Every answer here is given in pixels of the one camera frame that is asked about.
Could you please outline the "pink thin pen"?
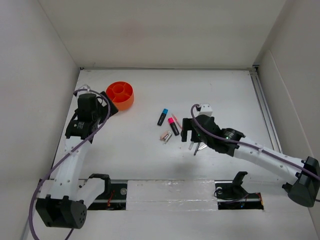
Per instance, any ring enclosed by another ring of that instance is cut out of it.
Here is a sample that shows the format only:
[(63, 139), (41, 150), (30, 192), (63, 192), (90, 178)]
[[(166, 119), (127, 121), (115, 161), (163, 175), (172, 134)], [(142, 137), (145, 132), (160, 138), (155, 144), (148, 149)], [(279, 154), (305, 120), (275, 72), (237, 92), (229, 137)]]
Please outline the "pink thin pen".
[(178, 125), (178, 127), (182, 130), (182, 129), (183, 129), (183, 126), (182, 126), (181, 123), (179, 122), (178, 118), (177, 118), (173, 113), (171, 113), (171, 116), (172, 116), (172, 118), (174, 119), (175, 123)]

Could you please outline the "black pen clear cap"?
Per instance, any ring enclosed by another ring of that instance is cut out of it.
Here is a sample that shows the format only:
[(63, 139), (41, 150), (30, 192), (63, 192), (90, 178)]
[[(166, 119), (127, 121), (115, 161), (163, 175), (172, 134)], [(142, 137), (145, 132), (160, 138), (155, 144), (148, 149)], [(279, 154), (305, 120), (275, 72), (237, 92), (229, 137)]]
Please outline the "black pen clear cap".
[(196, 148), (195, 148), (195, 150), (194, 150), (193, 156), (196, 156), (197, 152), (199, 151), (200, 145), (201, 145), (201, 143), (198, 142), (197, 145), (196, 145)]

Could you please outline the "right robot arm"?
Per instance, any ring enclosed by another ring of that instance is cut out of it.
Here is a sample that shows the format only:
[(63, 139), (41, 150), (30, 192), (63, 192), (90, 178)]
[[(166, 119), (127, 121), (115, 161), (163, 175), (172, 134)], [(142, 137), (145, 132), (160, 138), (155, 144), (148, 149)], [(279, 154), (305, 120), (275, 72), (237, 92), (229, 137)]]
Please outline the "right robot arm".
[(253, 163), (285, 180), (282, 189), (293, 202), (311, 208), (318, 201), (320, 163), (316, 158), (300, 159), (263, 147), (240, 131), (220, 128), (213, 116), (204, 114), (182, 120), (182, 142), (186, 142), (188, 132), (192, 142), (204, 143), (219, 154)]

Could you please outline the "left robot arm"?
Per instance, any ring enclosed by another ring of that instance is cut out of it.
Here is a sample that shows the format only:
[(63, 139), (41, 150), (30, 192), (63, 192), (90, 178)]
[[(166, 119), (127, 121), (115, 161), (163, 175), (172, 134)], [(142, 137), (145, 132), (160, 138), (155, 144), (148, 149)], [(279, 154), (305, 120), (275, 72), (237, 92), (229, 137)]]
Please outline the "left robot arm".
[(81, 229), (94, 200), (112, 193), (107, 174), (91, 174), (83, 187), (79, 187), (79, 179), (94, 135), (119, 110), (105, 92), (83, 87), (74, 95), (77, 109), (65, 130), (64, 156), (53, 167), (57, 173), (48, 193), (35, 202), (37, 213), (50, 228)]

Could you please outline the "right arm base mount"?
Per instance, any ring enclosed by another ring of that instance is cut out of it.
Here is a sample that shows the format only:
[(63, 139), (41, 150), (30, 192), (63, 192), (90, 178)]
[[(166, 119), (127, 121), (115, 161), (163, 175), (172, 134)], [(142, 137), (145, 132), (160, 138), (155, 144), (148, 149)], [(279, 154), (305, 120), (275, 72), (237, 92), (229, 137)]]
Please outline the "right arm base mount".
[(214, 181), (213, 196), (217, 200), (218, 210), (264, 210), (261, 193), (249, 193), (242, 187), (247, 174), (246, 171), (240, 171), (233, 180)]

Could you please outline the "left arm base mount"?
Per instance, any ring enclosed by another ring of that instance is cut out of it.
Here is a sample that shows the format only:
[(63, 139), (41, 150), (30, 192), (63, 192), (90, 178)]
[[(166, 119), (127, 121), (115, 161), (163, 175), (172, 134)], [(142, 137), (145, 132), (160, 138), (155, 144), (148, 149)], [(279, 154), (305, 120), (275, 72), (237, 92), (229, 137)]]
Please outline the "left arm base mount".
[(99, 195), (89, 206), (89, 211), (124, 211), (126, 210), (128, 193), (127, 181), (112, 181), (110, 193)]

